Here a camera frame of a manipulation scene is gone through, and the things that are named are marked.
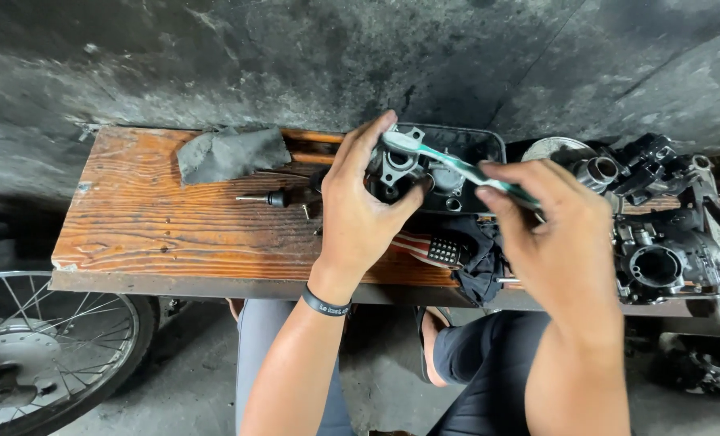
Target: leg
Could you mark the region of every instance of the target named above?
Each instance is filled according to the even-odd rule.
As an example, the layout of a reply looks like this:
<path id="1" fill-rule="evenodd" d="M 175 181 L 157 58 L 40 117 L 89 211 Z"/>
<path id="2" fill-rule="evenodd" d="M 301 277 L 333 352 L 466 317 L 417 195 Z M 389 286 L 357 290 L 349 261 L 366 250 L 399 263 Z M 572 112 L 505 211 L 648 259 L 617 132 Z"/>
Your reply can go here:
<path id="1" fill-rule="evenodd" d="M 294 301 L 247 300 L 239 314 L 239 362 L 236 366 L 236 434 L 245 412 L 252 382 L 258 375 L 268 348 L 296 306 Z M 327 392 L 325 412 L 318 436 L 354 436 L 338 378 L 338 357 Z"/>
<path id="2" fill-rule="evenodd" d="M 524 390 L 549 321 L 544 312 L 503 311 L 442 330 L 433 350 L 436 370 L 443 380 L 468 386 L 430 434 L 529 434 Z"/>

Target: black wristband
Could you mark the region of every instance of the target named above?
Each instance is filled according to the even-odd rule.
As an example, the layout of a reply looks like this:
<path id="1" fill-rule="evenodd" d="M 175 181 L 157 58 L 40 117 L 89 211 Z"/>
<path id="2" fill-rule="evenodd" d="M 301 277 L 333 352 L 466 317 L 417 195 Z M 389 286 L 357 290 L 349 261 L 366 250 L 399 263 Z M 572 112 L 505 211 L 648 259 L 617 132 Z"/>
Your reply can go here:
<path id="1" fill-rule="evenodd" d="M 352 305 L 352 301 L 349 300 L 344 306 L 334 306 L 316 297 L 315 294 L 311 293 L 309 286 L 303 287 L 303 293 L 301 294 L 303 301 L 305 301 L 309 307 L 316 310 L 317 312 L 328 315 L 329 317 L 343 317 L 349 312 L 349 307 Z"/>

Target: concrete wall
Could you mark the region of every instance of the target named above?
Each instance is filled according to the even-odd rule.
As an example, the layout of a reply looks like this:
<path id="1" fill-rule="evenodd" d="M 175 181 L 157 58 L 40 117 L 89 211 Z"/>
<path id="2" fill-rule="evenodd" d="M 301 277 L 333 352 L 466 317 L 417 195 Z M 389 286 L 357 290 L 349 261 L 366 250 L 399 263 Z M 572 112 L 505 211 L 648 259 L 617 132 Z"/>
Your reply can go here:
<path id="1" fill-rule="evenodd" d="M 0 0 L 0 204 L 66 206 L 75 123 L 346 130 L 385 108 L 720 152 L 720 0 Z"/>

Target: toothbrush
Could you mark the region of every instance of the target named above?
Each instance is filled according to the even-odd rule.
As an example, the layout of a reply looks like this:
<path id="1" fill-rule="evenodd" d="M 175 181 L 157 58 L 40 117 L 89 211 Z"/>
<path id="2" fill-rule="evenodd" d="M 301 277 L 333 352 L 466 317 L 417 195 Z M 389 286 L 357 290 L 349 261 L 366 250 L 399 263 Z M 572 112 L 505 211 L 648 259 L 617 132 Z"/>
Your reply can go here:
<path id="1" fill-rule="evenodd" d="M 427 145 L 422 144 L 420 141 L 413 139 L 411 136 L 391 130 L 382 134 L 382 142 L 393 150 L 402 151 L 403 153 L 423 154 L 427 157 L 435 159 L 436 161 L 450 167 L 454 171 L 464 175 L 465 178 L 475 183 L 477 186 L 488 185 L 495 189 L 499 189 L 500 191 L 508 194 L 518 205 L 526 207 L 530 210 L 539 210 L 540 208 L 540 202 L 538 202 L 532 195 L 528 194 L 527 191 L 518 184 L 505 183 L 494 178 L 486 177 L 486 174 L 470 163 L 462 161 L 462 159 L 457 159 L 454 156 L 443 154 L 440 151 L 436 151 Z"/>

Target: spoked wheel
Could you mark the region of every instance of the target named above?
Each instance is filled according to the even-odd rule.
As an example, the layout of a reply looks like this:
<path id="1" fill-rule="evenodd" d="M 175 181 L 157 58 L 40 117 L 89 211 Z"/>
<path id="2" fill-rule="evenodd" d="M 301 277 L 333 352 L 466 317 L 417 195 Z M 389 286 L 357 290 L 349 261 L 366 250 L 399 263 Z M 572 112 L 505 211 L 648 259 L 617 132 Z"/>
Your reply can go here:
<path id="1" fill-rule="evenodd" d="M 0 434 L 50 434 L 134 371 L 156 327 L 143 296 L 49 291 L 50 272 L 0 272 Z"/>

